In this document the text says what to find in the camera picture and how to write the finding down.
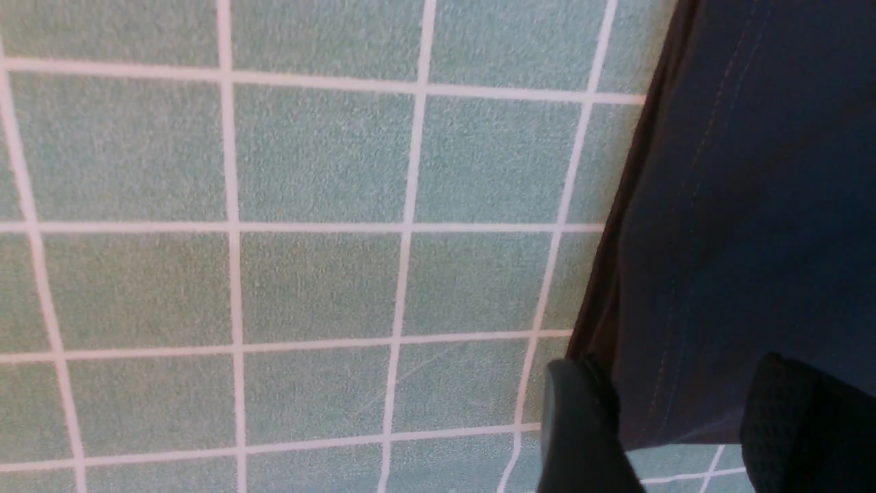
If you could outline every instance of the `square tile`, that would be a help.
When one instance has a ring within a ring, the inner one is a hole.
[[[608,218],[641,111],[640,106],[629,104],[593,107],[569,205],[569,223],[602,223]]]
[[[397,234],[245,234],[247,342],[389,337]]]
[[[717,470],[744,468],[745,461],[742,460],[742,446],[727,445],[724,446],[724,452],[717,462]]]
[[[295,450],[247,457],[249,493],[374,491],[380,481],[379,444]]]
[[[605,0],[442,0],[435,13],[436,82],[585,89]]]
[[[717,475],[709,480],[705,493],[755,493],[746,473]]]
[[[234,457],[88,468],[88,493],[237,493]]]
[[[246,440],[380,434],[389,347],[247,354]]]
[[[678,480],[646,484],[646,493],[699,493],[703,487],[702,479]]]
[[[48,351],[46,326],[24,234],[0,234],[0,353]]]
[[[7,56],[217,65],[210,0],[0,2]]]
[[[12,174],[9,149],[6,147],[6,133],[0,129],[0,221],[21,220],[18,200],[15,175]]]
[[[237,69],[415,80],[421,0],[232,2]]]
[[[533,327],[550,235],[414,234],[405,335]]]
[[[71,361],[86,455],[234,446],[230,356]]]
[[[548,363],[566,355],[569,346],[568,337],[551,337],[539,339],[535,348],[533,367],[529,371],[529,382],[526,384],[526,401],[523,403],[523,422],[540,423],[544,410],[545,377],[548,374]]]
[[[231,343],[223,234],[45,236],[67,349]]]
[[[386,491],[493,493],[513,444],[510,433],[393,443]]]
[[[11,84],[40,219],[225,219],[217,85],[35,74]]]
[[[572,330],[587,292],[590,269],[601,235],[596,232],[565,233],[560,239],[554,276],[547,295],[542,330]]]
[[[627,457],[644,479],[706,472],[716,450],[714,445],[667,445],[636,450]]]
[[[430,97],[420,222],[553,223],[580,104]]]
[[[508,493],[536,491],[541,479],[541,433],[521,433],[520,438],[522,440],[520,455],[505,486],[505,491]]]
[[[392,429],[512,424],[526,343],[510,339],[403,346]]]
[[[410,96],[263,86],[235,95],[241,219],[401,220]]]
[[[0,365],[0,443],[0,463],[72,457],[51,363]]]
[[[72,469],[0,473],[0,491],[76,493],[76,480]]]
[[[620,0],[599,77],[599,90],[648,91],[677,0]]]

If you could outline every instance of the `grout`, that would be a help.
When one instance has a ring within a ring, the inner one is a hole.
[[[231,1],[216,0],[216,38],[219,54],[219,84],[222,98],[222,134],[225,203],[228,215],[228,270],[231,308],[231,353],[234,372],[235,456],[237,493],[247,493],[246,401],[244,398],[244,307],[240,274],[240,203],[237,199],[237,143],[234,122]]]
[[[85,483],[85,464],[83,462],[85,452],[82,446],[79,419],[76,417],[73,388],[70,385],[70,372],[67,367],[67,360],[64,359],[64,343],[60,335],[58,318],[54,310],[52,291],[49,287],[46,253],[38,228],[37,207],[33,198],[31,178],[27,172],[24,145],[18,130],[15,103],[12,99],[12,88],[10,87],[9,72],[5,64],[5,51],[2,41],[0,41],[0,106],[2,106],[0,111],[2,112],[12,174],[15,176],[15,183],[18,188],[21,213],[25,218],[25,232],[31,243],[33,273],[39,296],[39,305],[46,323],[46,336],[49,347],[51,347],[51,361],[54,363],[55,373],[58,378],[61,406],[64,411],[67,433],[70,438],[76,493],[87,493],[88,487]]]
[[[675,482],[675,481],[683,481],[688,479],[703,479],[707,477],[715,477],[720,475],[738,475],[743,474],[745,472],[745,468],[734,468],[734,469],[722,469],[719,471],[712,471],[710,473],[692,473],[692,474],[684,474],[684,475],[672,475],[668,477],[652,477],[648,479],[641,480],[642,484],[664,484],[667,482]]]
[[[383,450],[380,460],[380,479],[378,493],[386,492],[392,463],[392,414],[395,412],[395,386],[399,372],[399,358],[402,345],[402,327],[405,324],[405,299],[407,294],[407,271],[411,260],[411,236],[414,228],[414,213],[417,204],[417,186],[420,179],[420,148],[423,141],[423,122],[426,119],[426,95],[429,82],[429,65],[432,59],[432,38],[435,25],[435,4],[437,0],[425,0],[420,33],[420,58],[417,60],[417,83],[414,86],[413,122],[411,125],[411,147],[408,155],[407,183],[405,190],[405,211],[402,216],[403,231],[399,249],[399,279],[396,285],[395,314],[392,319],[392,341],[389,362],[386,369],[386,400],[383,419]]]
[[[25,222],[0,222],[0,233],[27,232]],[[539,223],[250,223],[236,222],[43,222],[36,225],[42,233],[155,233],[155,232],[602,232],[602,223],[572,225]]]
[[[290,452],[294,450],[314,450],[318,448],[349,447],[356,445],[383,444],[386,442],[415,441],[421,439],[446,439],[456,437],[471,437],[478,435],[493,435],[514,433],[516,431],[538,431],[539,423],[523,425],[481,426],[477,428],[456,428],[450,430],[433,430],[427,432],[402,432],[389,435],[366,435],[344,437],[338,439],[314,439],[288,443],[265,445],[250,445],[244,447],[244,454],[268,454],[275,452]],[[88,467],[116,466],[120,464],[143,464],[147,462],[185,461],[191,459],[207,459],[213,457],[230,457],[238,454],[239,447],[210,448],[204,450],[181,450],[173,452],[158,452],[151,454],[126,454],[88,457],[82,463]],[[0,464],[0,474],[9,472],[42,471],[75,467],[76,461],[37,461]]]
[[[715,472],[717,468],[718,462],[721,460],[721,454],[724,453],[724,446],[717,446],[717,450],[715,451],[715,457],[712,457],[712,462],[709,465],[709,475],[703,479],[703,486],[700,488],[700,493],[706,493],[706,490],[709,488],[709,482],[711,481],[711,475]]]
[[[97,77],[122,77],[181,82],[222,83],[229,75],[222,68],[175,67],[168,65],[140,65],[134,63],[108,63],[100,61],[74,61],[11,57],[6,61],[11,72],[35,72],[57,75],[86,75]],[[494,88],[428,82],[380,81],[351,77],[327,77],[321,75],[276,74],[269,72],[232,70],[230,80],[235,84],[287,86],[309,89],[336,89],[390,94],[425,94],[428,96],[481,97],[487,99],[517,99],[527,101],[551,101],[557,103],[602,103],[631,104],[641,106],[645,96],[641,94],[599,93],[590,91]]]
[[[568,337],[571,330],[539,331],[539,338]],[[467,332],[432,335],[401,336],[400,345],[433,344],[436,342],[465,342],[472,340],[506,340],[528,339],[533,334],[530,331],[519,332]],[[309,351],[319,349],[339,349],[345,347],[375,347],[390,346],[392,337],[373,339],[325,339],[303,340],[293,342],[270,342],[261,344],[242,344],[243,354],[278,353],[284,351]],[[167,358],[180,356],[207,356],[216,354],[234,354],[237,347],[226,346],[190,346],[190,347],[134,347],[131,349],[84,349],[65,351],[66,361],[119,360],[123,358]],[[54,353],[13,353],[0,354],[0,364],[23,364],[55,361]]]
[[[578,126],[575,132],[575,139],[572,145],[572,154],[569,157],[569,168],[566,172],[566,181],[562,188],[562,198],[560,200],[560,209],[557,212],[557,229],[554,231],[550,242],[550,251],[547,254],[547,266],[545,267],[544,280],[541,283],[541,293],[539,301],[536,305],[535,317],[533,318],[532,335],[529,337],[529,343],[526,346],[526,356],[523,360],[523,368],[520,370],[520,382],[517,389],[517,402],[514,408],[514,423],[523,422],[523,408],[526,404],[526,387],[529,383],[529,376],[532,373],[533,361],[535,359],[535,351],[538,346],[538,334],[541,329],[541,323],[544,320],[545,309],[548,306],[548,296],[550,295],[550,287],[554,280],[554,270],[556,267],[557,254],[560,251],[560,240],[562,238],[562,227],[566,224],[569,217],[569,206],[572,202],[572,194],[575,191],[575,179],[578,170],[578,162],[581,160],[581,151],[584,145],[584,137],[587,134],[587,127],[590,124],[590,115],[593,113],[594,95],[599,87],[599,77],[602,75],[603,65],[605,63],[605,54],[608,52],[609,38],[611,37],[611,25],[614,22],[614,15],[618,9],[618,0],[608,0],[605,5],[602,25],[599,28],[599,36],[597,38],[596,54],[593,57],[593,65],[590,69],[590,79],[587,81],[588,97],[584,98],[581,108],[581,118],[578,121]],[[497,493],[505,493],[505,487],[517,464],[520,457],[520,450],[523,447],[523,439],[521,432],[514,433],[514,446],[511,453],[511,459],[505,470],[502,472],[502,477],[499,480],[496,488]]]

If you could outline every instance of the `dark blue pants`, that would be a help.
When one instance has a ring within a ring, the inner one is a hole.
[[[628,449],[738,442],[768,352],[876,395],[873,0],[680,0],[569,345]]]

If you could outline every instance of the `dark fabric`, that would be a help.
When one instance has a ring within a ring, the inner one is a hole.
[[[680,0],[569,345],[627,449],[738,442],[769,352],[876,394],[876,0]]]
[[[760,363],[740,437],[758,493],[876,491],[876,397],[799,361]]]

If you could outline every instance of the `stitching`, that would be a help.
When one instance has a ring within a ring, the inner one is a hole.
[[[734,65],[735,61],[738,58],[739,49],[742,47],[742,42],[743,42],[743,40],[745,40],[745,35],[748,33],[748,30],[751,27],[752,18],[754,16],[754,11],[757,8],[759,1],[760,0],[754,0],[752,2],[752,8],[749,10],[748,17],[745,20],[745,25],[743,26],[742,32],[739,34],[739,40],[737,41],[736,47],[733,50],[733,55],[731,56],[730,61],[727,64],[727,68],[724,70],[724,76],[721,79],[721,83],[718,84],[717,93],[715,95],[715,101],[712,104],[711,114],[709,116],[709,123],[706,126],[706,130],[703,133],[703,137],[700,140],[699,146],[697,146],[696,151],[694,152],[694,158],[693,158],[692,162],[690,163],[691,170],[699,162],[700,156],[702,155],[702,152],[703,152],[703,146],[705,145],[706,140],[708,140],[708,138],[711,134],[711,129],[715,124],[715,119],[716,119],[716,115],[717,115],[717,107],[721,101],[721,96],[724,93],[724,86],[727,83],[727,78],[730,76],[730,72],[733,69],[733,65]],[[678,200],[680,200],[682,198],[682,192],[684,190],[685,184],[686,184],[686,182],[682,181],[682,184],[678,189],[678,196],[676,198],[676,204],[673,205],[673,208],[669,214],[669,216],[671,218],[675,217],[675,213],[677,211],[677,202],[678,202]],[[657,404],[657,394],[660,392],[660,389],[662,388],[663,375],[664,375],[665,370],[666,370],[666,361],[667,361],[667,355],[668,355],[668,351],[669,351],[669,341],[671,340],[670,335],[672,335],[673,323],[675,321],[676,285],[677,285],[677,275],[673,275],[672,279],[670,280],[669,307],[668,307],[667,323],[666,323],[667,333],[663,339],[663,355],[661,356],[660,371],[657,374],[657,382],[655,383],[653,393],[651,394],[651,403],[648,405],[648,413],[645,416],[645,420],[639,429],[639,434],[637,435],[635,442],[639,442],[642,439],[642,437],[645,435],[645,431],[647,430],[648,425],[651,424],[651,418],[653,416],[654,407]]]
[[[739,97],[739,92],[742,89],[742,84],[745,81],[745,77],[748,75],[748,68],[751,66],[752,59],[754,58],[754,54],[757,53],[758,48],[760,47],[760,42],[763,40],[764,32],[766,31],[767,25],[769,24],[769,18],[773,13],[773,6],[774,6],[773,0],[769,0],[769,4],[768,4],[767,10],[766,10],[766,15],[764,16],[764,19],[760,25],[760,29],[758,30],[757,39],[754,42],[754,46],[752,47],[752,51],[748,54],[748,58],[745,61],[745,66],[742,69],[742,74],[739,77],[739,80],[737,81],[736,87],[733,89],[733,97],[731,98],[731,103],[727,109],[727,117],[724,120],[724,128],[727,128],[727,126],[730,124],[731,116],[733,114],[734,108],[736,107],[736,102],[737,102],[737,99]],[[700,179],[696,181],[696,186],[694,187],[694,193],[691,195],[691,198],[690,198],[690,209],[691,210],[694,210],[696,207],[696,201],[699,198],[700,185],[702,182],[703,182],[703,175],[700,174]],[[691,244],[689,251],[690,251],[690,255],[692,255],[693,244]],[[688,293],[688,301],[687,301],[687,305],[685,308],[685,317],[686,318],[690,317],[690,297],[692,295],[693,295],[693,289],[691,289]],[[669,399],[667,400],[667,409],[666,409],[666,412],[663,414],[663,420],[661,422],[660,428],[657,429],[657,432],[655,435],[660,435],[660,433],[666,427],[666,424],[669,420],[669,409],[670,409],[670,406],[672,405],[672,401],[675,399],[675,391],[678,387],[679,370],[681,369],[681,366],[682,366],[682,358],[684,356],[684,349],[685,349],[685,346],[687,344],[687,341],[688,341],[687,331],[682,329],[682,344],[681,344],[681,350],[680,350],[680,355],[679,355],[679,359],[678,359],[678,364],[676,365],[675,378],[673,379],[673,382],[672,382],[672,390],[669,392]]]

